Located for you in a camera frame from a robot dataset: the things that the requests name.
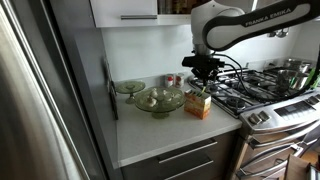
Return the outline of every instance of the gas stove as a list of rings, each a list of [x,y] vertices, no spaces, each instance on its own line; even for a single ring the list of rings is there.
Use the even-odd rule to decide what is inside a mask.
[[[273,71],[258,72],[244,69],[241,77],[246,89],[259,97],[277,99],[296,92],[293,89],[279,91],[276,86],[277,76]],[[192,87],[203,89],[203,82],[200,79],[190,80],[189,84]],[[215,81],[208,81],[205,92],[211,94],[213,103],[235,118],[238,118],[243,112],[272,104],[271,102],[259,102],[250,97],[239,82],[234,70],[220,72]]]

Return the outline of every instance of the kitchen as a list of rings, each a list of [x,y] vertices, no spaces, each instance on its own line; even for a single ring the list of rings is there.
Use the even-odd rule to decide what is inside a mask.
[[[58,6],[55,6],[55,3],[52,4],[53,9],[58,8]],[[308,22],[303,25],[291,27],[288,36],[285,38],[270,38],[267,35],[262,35],[243,41],[223,53],[236,59],[243,67],[247,65],[250,69],[256,70],[263,69],[271,62],[279,63],[279,60],[283,60],[287,57],[315,61],[318,53],[317,43],[320,40],[317,36],[317,29],[319,29],[319,24],[316,21]],[[168,73],[182,72],[185,73],[185,78],[191,75],[190,68],[181,66],[183,57],[192,56],[192,34],[191,26],[189,24],[101,28],[101,33],[103,37],[103,47],[105,48],[104,50],[110,65],[111,75],[116,83],[132,79],[143,79],[146,81],[146,87],[150,87],[154,85],[163,85],[163,76]],[[81,38],[76,43],[78,45],[81,44],[79,46],[82,46],[83,48],[94,51],[94,47],[90,47],[90,43],[92,45],[94,44],[94,41],[101,43],[101,40],[98,39],[86,42]],[[94,62],[95,63],[88,59],[82,60],[85,72],[87,73],[86,77],[83,77],[83,75],[82,77],[90,81],[88,83],[92,85],[91,87],[94,85],[98,87],[101,83],[104,83],[104,80],[101,80],[101,78],[95,79],[97,76],[101,76],[99,72],[95,72],[96,69],[101,68],[101,64],[99,61]],[[91,112],[92,114],[89,113],[88,116],[90,118],[97,116],[96,118],[99,119],[100,123],[104,123],[101,119],[110,117],[110,115],[105,116],[104,112],[102,112],[103,108],[100,106],[100,103],[104,103],[99,100],[99,95],[101,95],[101,93],[103,94],[103,92],[101,92],[102,89],[93,88],[89,90],[91,91],[91,96],[94,100],[90,100],[90,97],[84,97],[84,104],[89,102],[93,103],[91,106],[96,108],[97,114]],[[217,137],[215,140],[218,141],[218,145],[224,144],[219,143],[219,141],[222,139],[223,142],[225,137],[219,137],[219,135],[228,134],[228,132],[232,133],[232,131],[241,127],[240,120],[232,118],[229,114],[219,110],[215,105],[212,105],[213,109],[211,110],[209,117],[203,121],[195,119],[189,114],[184,114],[183,108],[170,113],[168,119],[154,121],[154,119],[151,118],[150,113],[140,111],[134,106],[122,104],[125,97],[127,96],[118,94],[116,99],[119,113],[119,120],[117,121],[118,142],[113,143],[118,143],[118,146],[112,148],[118,148],[115,153],[118,153],[118,155],[110,155],[111,158],[118,157],[120,166],[122,167],[212,137]],[[166,122],[181,117],[179,114],[182,114],[181,119],[176,119],[170,123]],[[98,139],[98,141],[108,141],[108,144],[110,145],[110,141],[112,142],[113,139],[109,139],[104,133],[105,132],[102,132],[100,136],[104,136],[106,140]],[[225,145],[227,148],[229,147],[228,150],[232,147],[232,143],[226,143]],[[105,161],[108,159],[108,157],[106,157],[108,155],[102,153],[102,156]],[[138,172],[134,172],[130,169],[125,171],[126,173],[138,174]],[[174,178],[174,174],[177,173],[173,171],[169,173],[172,178]]]

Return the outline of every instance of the refrigerator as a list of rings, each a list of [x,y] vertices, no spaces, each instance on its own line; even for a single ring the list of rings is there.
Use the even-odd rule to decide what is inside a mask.
[[[90,1],[0,5],[0,179],[123,179]]]

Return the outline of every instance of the white backsplash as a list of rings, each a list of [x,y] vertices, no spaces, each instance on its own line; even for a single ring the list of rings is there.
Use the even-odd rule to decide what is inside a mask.
[[[262,35],[220,53],[243,66],[249,62],[250,68],[261,69],[275,59],[290,56],[299,31],[300,26],[293,27],[285,38]],[[104,28],[102,33],[115,81],[190,72],[181,66],[185,56],[193,55],[190,25]]]
[[[292,50],[292,56],[316,61],[319,54],[319,44],[320,22],[311,21],[305,23]]]

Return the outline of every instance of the white countertop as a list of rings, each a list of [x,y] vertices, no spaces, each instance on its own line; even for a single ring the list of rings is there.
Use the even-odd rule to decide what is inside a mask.
[[[190,89],[188,84],[181,89]],[[166,119],[154,119],[135,105],[125,104],[129,95],[116,97],[119,166],[123,167],[241,127],[242,122],[211,103],[204,120],[184,112],[183,106]]]

